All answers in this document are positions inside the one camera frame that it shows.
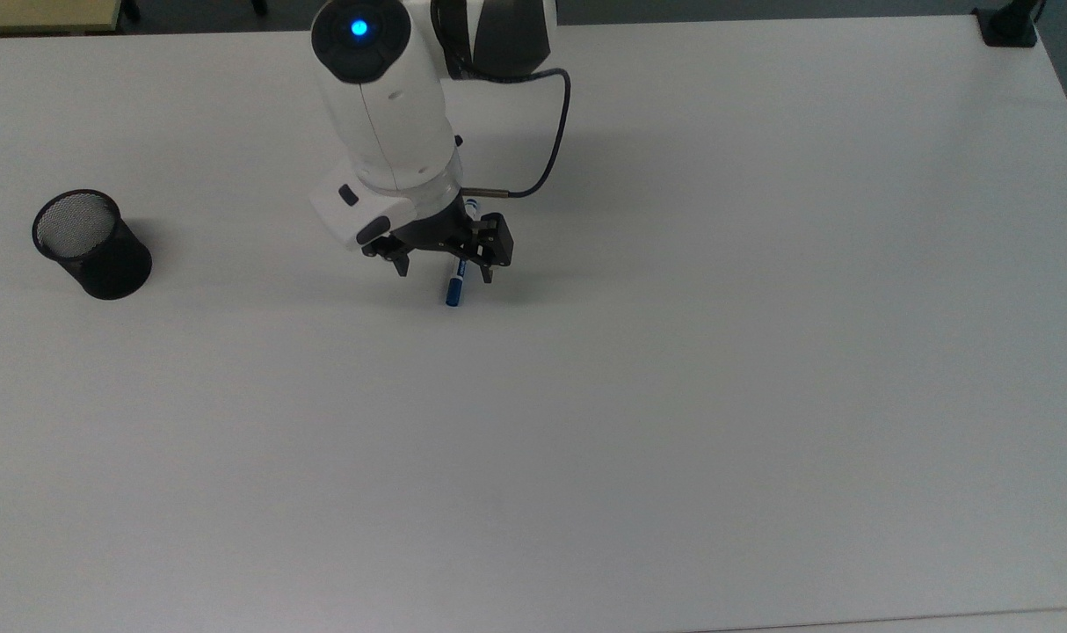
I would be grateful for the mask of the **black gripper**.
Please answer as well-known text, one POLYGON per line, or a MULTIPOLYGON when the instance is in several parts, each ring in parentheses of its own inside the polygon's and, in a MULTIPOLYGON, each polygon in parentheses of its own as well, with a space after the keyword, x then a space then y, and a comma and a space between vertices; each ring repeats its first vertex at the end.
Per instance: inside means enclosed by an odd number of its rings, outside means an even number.
POLYGON ((392 263, 401 278, 408 276, 411 252, 449 253, 477 265, 484 283, 492 284, 494 266, 509 267, 513 246, 513 237, 501 213, 473 215, 467 211, 465 200, 453 197, 453 203, 442 211, 378 236, 362 246, 361 252, 392 263))

